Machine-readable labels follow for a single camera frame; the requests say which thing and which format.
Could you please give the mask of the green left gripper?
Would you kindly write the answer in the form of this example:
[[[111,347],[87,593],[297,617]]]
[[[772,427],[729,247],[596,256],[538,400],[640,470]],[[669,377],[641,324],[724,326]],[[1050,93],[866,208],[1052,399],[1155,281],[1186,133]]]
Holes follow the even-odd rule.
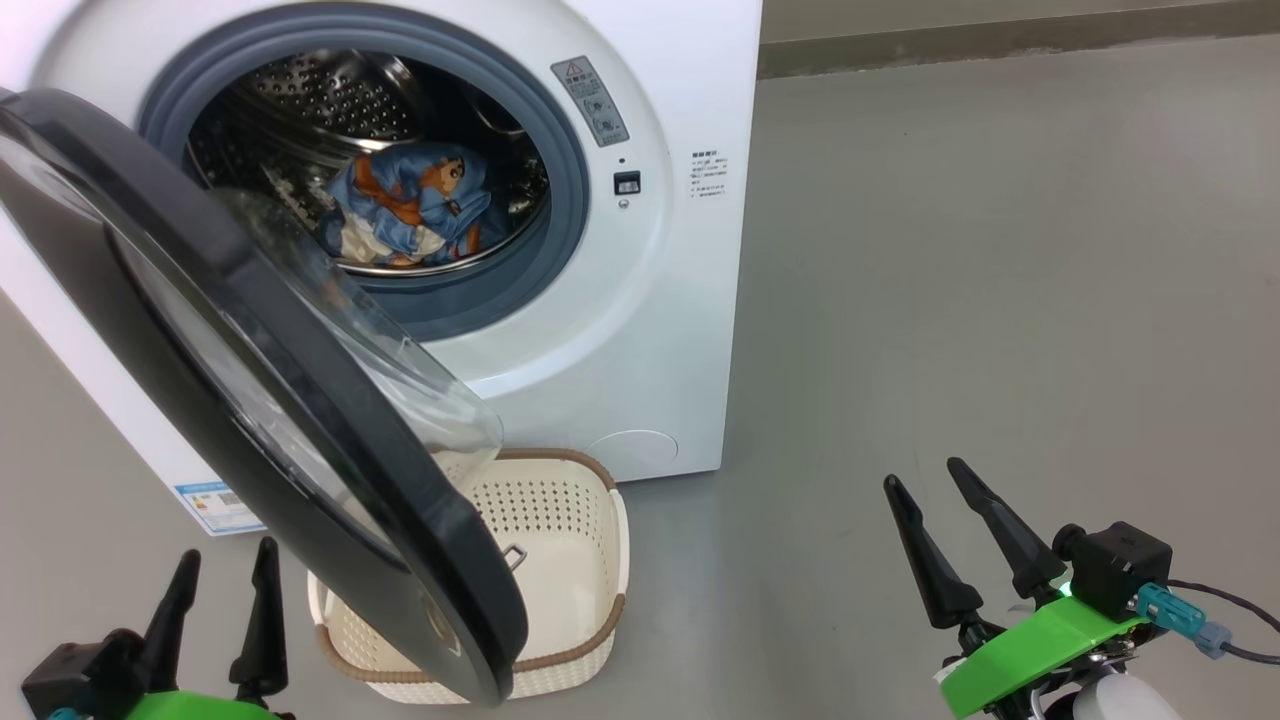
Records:
[[[251,583],[253,607],[239,656],[230,666],[234,697],[177,691],[186,616],[198,592],[201,553],[187,550],[143,634],[140,679],[145,694],[125,719],[285,719],[266,698],[289,685],[284,603],[278,543],[259,543]]]

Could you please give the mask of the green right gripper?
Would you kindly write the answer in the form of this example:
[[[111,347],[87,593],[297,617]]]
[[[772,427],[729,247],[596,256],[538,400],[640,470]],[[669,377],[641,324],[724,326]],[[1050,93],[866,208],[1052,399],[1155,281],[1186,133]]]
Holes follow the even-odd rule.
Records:
[[[1018,596],[1053,601],[941,673],[940,692],[955,719],[979,714],[1147,623],[1140,616],[1115,623],[1079,598],[1061,598],[1053,582],[1068,571],[1065,562],[965,460],[950,457],[947,470],[968,507],[988,527],[1010,568]],[[959,578],[925,529],[918,503],[896,475],[884,478],[884,497],[929,624],[946,630],[978,623],[983,606],[979,592]]]

